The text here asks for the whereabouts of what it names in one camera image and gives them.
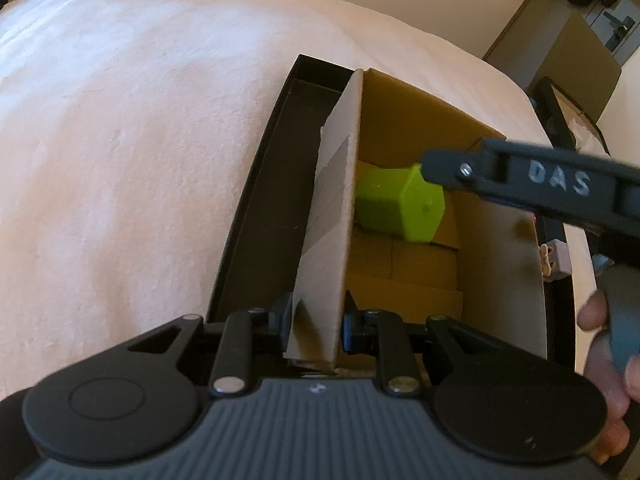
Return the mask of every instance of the bolt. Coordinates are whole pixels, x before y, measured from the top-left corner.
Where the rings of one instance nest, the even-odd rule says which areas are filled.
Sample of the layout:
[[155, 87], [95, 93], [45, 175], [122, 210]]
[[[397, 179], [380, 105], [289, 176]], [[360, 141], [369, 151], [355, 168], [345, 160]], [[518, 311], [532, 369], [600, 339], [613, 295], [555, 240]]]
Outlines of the bolt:
[[460, 174], [464, 178], [471, 178], [471, 176], [474, 174], [474, 170], [466, 162], [463, 162], [462, 164], [460, 164]]
[[395, 394], [410, 394], [420, 387], [420, 381], [415, 377], [398, 375], [386, 384]]
[[219, 394], [236, 394], [244, 390], [246, 383], [240, 377], [218, 377], [213, 381], [213, 389]]

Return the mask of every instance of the ribbed gray surface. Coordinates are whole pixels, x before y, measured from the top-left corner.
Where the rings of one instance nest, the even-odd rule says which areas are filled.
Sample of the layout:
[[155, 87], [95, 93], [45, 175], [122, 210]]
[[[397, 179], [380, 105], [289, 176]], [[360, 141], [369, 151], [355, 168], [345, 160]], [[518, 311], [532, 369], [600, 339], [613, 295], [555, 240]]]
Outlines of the ribbed gray surface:
[[549, 468], [489, 462], [441, 435], [415, 400], [371, 380], [266, 380], [215, 402], [180, 444], [129, 466], [81, 468], [47, 460], [32, 480], [602, 480], [586, 458]]

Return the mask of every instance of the bed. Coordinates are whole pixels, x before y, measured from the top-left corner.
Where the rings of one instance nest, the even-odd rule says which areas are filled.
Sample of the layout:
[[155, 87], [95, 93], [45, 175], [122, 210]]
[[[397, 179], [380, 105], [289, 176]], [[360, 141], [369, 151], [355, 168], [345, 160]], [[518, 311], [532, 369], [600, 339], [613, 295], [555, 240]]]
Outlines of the bed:
[[[339, 0], [19, 0], [0, 12], [0, 398], [204, 314], [298, 54], [374, 67], [548, 144], [507, 76]], [[594, 289], [568, 229], [576, 303]], [[581, 370], [588, 337], [577, 333]]]

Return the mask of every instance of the open cardboard box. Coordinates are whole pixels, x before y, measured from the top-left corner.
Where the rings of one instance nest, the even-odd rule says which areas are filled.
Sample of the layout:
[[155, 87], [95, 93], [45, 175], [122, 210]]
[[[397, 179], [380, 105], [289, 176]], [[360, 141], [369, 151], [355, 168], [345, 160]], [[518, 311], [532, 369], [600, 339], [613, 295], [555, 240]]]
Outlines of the open cardboard box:
[[542, 272], [530, 214], [446, 193], [429, 244], [354, 225], [356, 176], [406, 168], [429, 149], [469, 150], [492, 128], [375, 70], [356, 70], [321, 133], [313, 199], [294, 288], [286, 357], [317, 368], [368, 369], [339, 351], [345, 290], [359, 309], [424, 323], [446, 314], [546, 356]]

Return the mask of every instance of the white lettering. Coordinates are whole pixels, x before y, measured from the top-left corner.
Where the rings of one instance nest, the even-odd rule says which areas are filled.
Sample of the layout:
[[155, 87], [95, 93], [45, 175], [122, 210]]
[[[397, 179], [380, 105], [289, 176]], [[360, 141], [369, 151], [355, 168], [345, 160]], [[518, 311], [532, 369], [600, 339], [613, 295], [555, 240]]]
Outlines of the white lettering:
[[545, 181], [545, 176], [545, 167], [538, 161], [531, 159], [531, 164], [529, 165], [529, 180], [536, 184], [542, 184]]
[[566, 180], [564, 179], [564, 171], [562, 171], [562, 168], [560, 166], [556, 166], [554, 174], [551, 175], [551, 178], [549, 179], [549, 184], [551, 184], [551, 187], [560, 186], [566, 191]]
[[574, 191], [580, 196], [589, 196], [590, 190], [589, 185], [587, 184], [587, 182], [591, 180], [589, 175], [584, 173], [584, 171], [576, 171], [575, 179], [580, 186], [574, 186]]

